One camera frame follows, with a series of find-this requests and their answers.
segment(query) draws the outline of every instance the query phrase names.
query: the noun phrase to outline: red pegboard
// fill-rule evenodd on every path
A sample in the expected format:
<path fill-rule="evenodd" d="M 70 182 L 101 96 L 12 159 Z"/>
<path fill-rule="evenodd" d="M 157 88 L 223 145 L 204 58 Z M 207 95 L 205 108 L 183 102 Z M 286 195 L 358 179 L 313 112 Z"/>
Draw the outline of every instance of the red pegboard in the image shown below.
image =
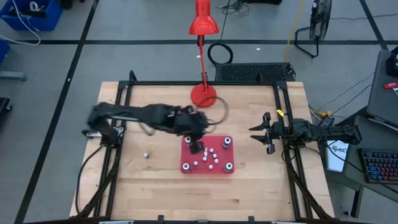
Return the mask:
<path fill-rule="evenodd" d="M 225 149 L 223 147 L 225 138 L 231 139 L 231 144 L 229 148 Z M 232 174 L 235 171 L 234 164 L 234 147 L 233 147 L 233 139 L 231 136 L 204 136 L 200 139 L 205 145 L 205 151 L 207 148 L 207 161 L 203 161 L 203 157 L 205 156 L 205 151 L 199 152 L 198 154 L 192 155 L 189 150 L 189 145 L 185 143 L 185 139 L 181 139 L 181 165 L 180 170 L 183 174 Z M 215 158 L 213 158 L 213 154 L 216 154 L 218 159 L 218 163 L 215 163 Z M 225 172 L 224 167 L 227 163 L 232 163 L 233 167 L 229 172 Z M 187 163 L 189 165 L 189 171 L 186 172 L 183 169 L 183 164 Z"/>

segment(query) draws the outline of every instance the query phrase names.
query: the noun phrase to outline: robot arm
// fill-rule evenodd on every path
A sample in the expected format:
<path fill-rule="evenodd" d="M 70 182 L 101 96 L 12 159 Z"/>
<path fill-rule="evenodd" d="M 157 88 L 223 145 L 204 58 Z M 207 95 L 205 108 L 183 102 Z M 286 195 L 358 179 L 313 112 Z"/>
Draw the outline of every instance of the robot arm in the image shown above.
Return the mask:
<path fill-rule="evenodd" d="M 88 118 L 88 126 L 102 135 L 101 144 L 112 146 L 117 143 L 118 131 L 109 125 L 107 119 L 119 119 L 145 123 L 149 127 L 177 136 L 189 136 L 192 139 L 191 153 L 203 150 L 198 141 L 208 127 L 204 112 L 195 111 L 192 106 L 181 108 L 165 104 L 152 104 L 143 107 L 119 106 L 109 103 L 96 105 Z"/>
<path fill-rule="evenodd" d="M 271 114 L 266 112 L 262 118 L 263 122 L 259 126 L 249 129 L 250 131 L 262 131 L 266 129 L 263 136 L 252 135 L 255 140 L 268 144 L 267 153 L 275 152 L 273 139 L 287 141 L 290 145 L 304 147 L 305 143 L 319 141 L 322 137 L 327 140 L 340 140 L 345 143 L 359 144 L 362 140 L 361 134 L 357 126 L 329 126 L 319 127 L 311 124 L 304 119 L 294 119 L 289 127 L 283 127 L 280 121 L 270 124 Z"/>

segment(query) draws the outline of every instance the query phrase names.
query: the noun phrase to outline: wooden tabletop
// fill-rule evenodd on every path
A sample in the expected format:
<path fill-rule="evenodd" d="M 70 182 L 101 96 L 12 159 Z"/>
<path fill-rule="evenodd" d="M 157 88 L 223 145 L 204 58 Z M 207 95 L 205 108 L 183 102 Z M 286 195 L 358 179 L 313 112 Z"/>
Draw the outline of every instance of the wooden tabletop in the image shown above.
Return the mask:
<path fill-rule="evenodd" d="M 117 82 L 104 82 L 98 101 L 113 103 Z M 267 155 L 266 146 L 251 139 L 248 131 L 262 122 L 268 111 L 277 120 L 271 86 L 215 86 L 217 95 L 229 104 L 228 119 L 211 133 L 230 135 L 234 141 L 235 172 L 227 175 L 189 175 L 180 172 L 181 137 L 157 131 L 147 136 L 136 123 L 127 123 L 112 219 L 156 220 L 236 220 L 254 216 L 258 221 L 294 220 L 282 143 L 275 142 L 276 153 Z M 294 118 L 311 121 L 303 83 L 288 83 Z M 192 86 L 133 86 L 130 105 L 150 103 L 189 105 Z M 283 94 L 280 92 L 284 108 Z M 207 117 L 218 120 L 223 106 L 216 102 L 203 109 Z M 88 141 L 86 159 L 99 146 L 99 139 Z M 317 149 L 316 143 L 307 144 Z M 80 209 L 98 188 L 105 150 L 86 165 L 80 182 Z M 144 158 L 148 152 L 150 158 Z M 325 211 L 334 216 L 320 156 L 302 149 L 302 161 L 309 191 Z M 302 194 L 297 188 L 301 216 L 305 217 Z M 108 192 L 103 196 L 104 214 Z M 75 215 L 72 205 L 71 215 Z"/>

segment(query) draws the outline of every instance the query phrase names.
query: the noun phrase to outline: black table leg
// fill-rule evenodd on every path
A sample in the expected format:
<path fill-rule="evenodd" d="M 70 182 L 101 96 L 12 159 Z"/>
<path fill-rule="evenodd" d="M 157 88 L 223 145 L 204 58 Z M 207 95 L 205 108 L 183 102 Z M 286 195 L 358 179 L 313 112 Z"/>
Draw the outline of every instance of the black table leg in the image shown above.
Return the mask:
<path fill-rule="evenodd" d="M 364 190 L 363 186 L 360 186 L 359 190 L 355 191 L 353 207 L 351 211 L 345 212 L 346 215 L 354 218 L 359 217 L 359 210 L 361 208 L 363 190 Z"/>

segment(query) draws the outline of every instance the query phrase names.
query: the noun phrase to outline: gray floor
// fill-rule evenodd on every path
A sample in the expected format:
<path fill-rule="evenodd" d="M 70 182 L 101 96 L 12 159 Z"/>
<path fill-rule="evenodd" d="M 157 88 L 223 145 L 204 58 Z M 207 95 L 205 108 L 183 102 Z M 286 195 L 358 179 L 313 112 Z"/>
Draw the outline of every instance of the gray floor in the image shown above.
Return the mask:
<path fill-rule="evenodd" d="M 76 3 L 64 11 L 53 32 L 40 32 L 44 40 L 79 40 L 92 0 Z M 212 6 L 226 4 L 212 0 Z M 373 15 L 398 11 L 396 0 L 366 1 Z M 247 17 L 229 16 L 224 39 L 286 40 L 300 4 L 284 0 L 280 6 L 251 5 Z M 312 1 L 306 0 L 297 28 L 308 24 Z M 88 40 L 173 40 L 192 39 L 188 35 L 194 18 L 193 1 L 186 0 L 100 0 Z M 212 7 L 220 28 L 223 15 Z M 364 17 L 357 0 L 333 1 L 332 17 Z M 398 16 L 377 18 L 384 39 L 398 40 Z M 13 39 L 33 39 L 28 32 L 16 32 L 0 21 L 0 34 Z M 219 35 L 209 37 L 217 39 Z M 369 22 L 364 20 L 331 21 L 327 40 L 376 40 Z M 281 62 L 285 45 L 230 45 L 234 62 Z M 322 45 L 320 56 L 310 59 L 290 46 L 289 61 L 304 82 L 309 103 L 314 108 L 345 91 L 374 71 L 379 45 Z M 12 223 L 27 187 L 32 169 L 49 128 L 76 45 L 11 45 L 0 70 L 25 72 L 26 82 L 0 81 L 0 96 L 10 97 L 14 110 L 0 129 L 0 217 Z M 218 60 L 225 52 L 215 49 Z M 71 80 L 65 105 L 51 142 L 39 183 L 27 213 L 26 222 L 66 218 L 72 204 L 75 181 L 85 150 L 80 134 L 85 119 L 96 103 L 103 81 L 126 79 L 134 70 L 139 80 L 199 80 L 200 62 L 196 45 L 85 45 Z M 206 59 L 210 79 L 215 68 Z M 325 107 L 335 111 L 359 93 L 371 78 L 339 100 Z M 338 113 L 349 116 L 366 105 L 369 90 Z M 349 210 L 353 191 L 329 181 L 336 217 L 355 222 L 392 223 L 398 204 L 365 191 L 359 219 L 343 215 Z"/>

